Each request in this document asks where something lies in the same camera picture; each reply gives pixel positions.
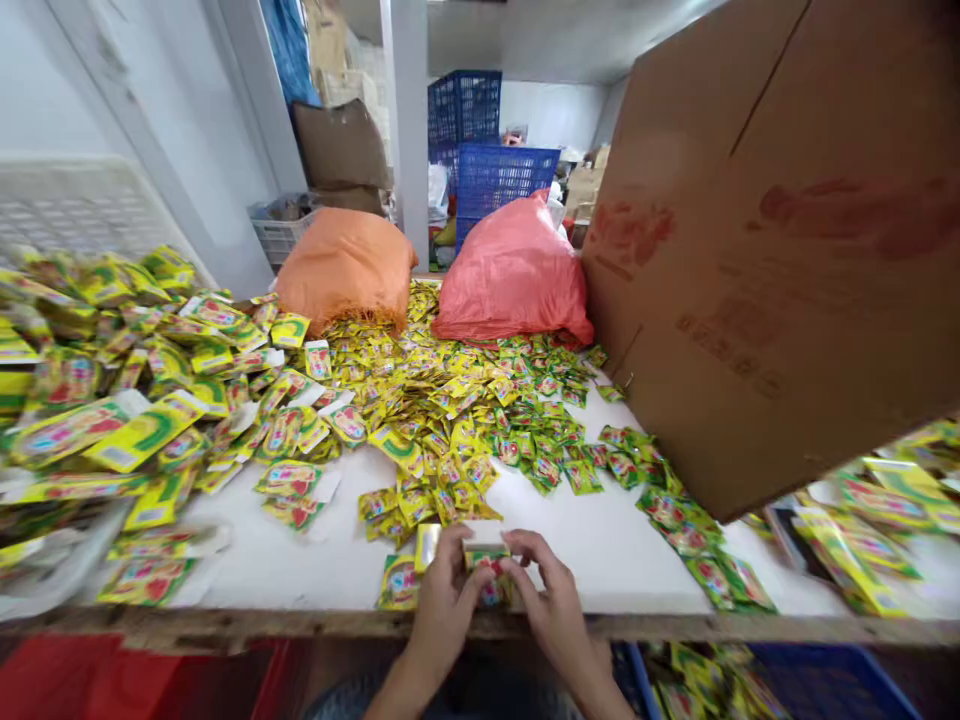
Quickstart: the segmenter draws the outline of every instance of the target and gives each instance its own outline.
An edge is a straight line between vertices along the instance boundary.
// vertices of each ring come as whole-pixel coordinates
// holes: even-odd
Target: blue bin
[[[497,70],[456,70],[427,88],[427,142],[473,141],[500,134]]]
[[[559,150],[490,146],[460,146],[457,189],[457,252],[467,233],[480,220],[518,198],[549,188]]]
[[[867,651],[846,645],[751,645],[794,720],[921,720]]]
[[[492,135],[486,138],[473,140],[474,143],[483,145],[499,145],[500,136]],[[457,179],[460,168],[460,143],[445,142],[429,145],[427,156],[431,165],[443,165],[447,168],[447,192],[450,195],[457,194]]]

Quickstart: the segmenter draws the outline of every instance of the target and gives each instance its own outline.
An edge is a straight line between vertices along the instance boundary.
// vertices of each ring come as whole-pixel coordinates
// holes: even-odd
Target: brown sack
[[[311,188],[390,187],[383,142],[363,102],[335,108],[293,103],[293,122]]]

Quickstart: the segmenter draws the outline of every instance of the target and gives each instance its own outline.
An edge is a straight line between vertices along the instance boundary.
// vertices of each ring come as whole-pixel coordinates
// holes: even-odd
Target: red sack
[[[593,342],[587,287],[547,210],[547,190],[485,217],[464,240],[440,289],[439,338],[493,340],[567,328]]]

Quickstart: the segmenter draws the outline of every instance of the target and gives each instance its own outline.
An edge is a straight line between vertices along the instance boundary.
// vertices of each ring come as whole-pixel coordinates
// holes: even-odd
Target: box flap
[[[960,406],[947,7],[815,0],[732,157],[665,197],[669,241],[619,296],[636,342],[615,379],[721,520]],[[615,139],[608,178],[628,160]]]

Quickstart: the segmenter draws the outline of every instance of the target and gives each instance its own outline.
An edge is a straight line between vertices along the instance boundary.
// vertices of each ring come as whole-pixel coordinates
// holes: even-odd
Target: cardboard box
[[[603,183],[603,170],[578,167],[570,173],[567,180],[566,217],[572,218],[577,214],[577,208],[583,203],[592,203],[597,199],[597,192]]]
[[[589,311],[722,521],[960,406],[954,8],[731,0],[634,66]]]

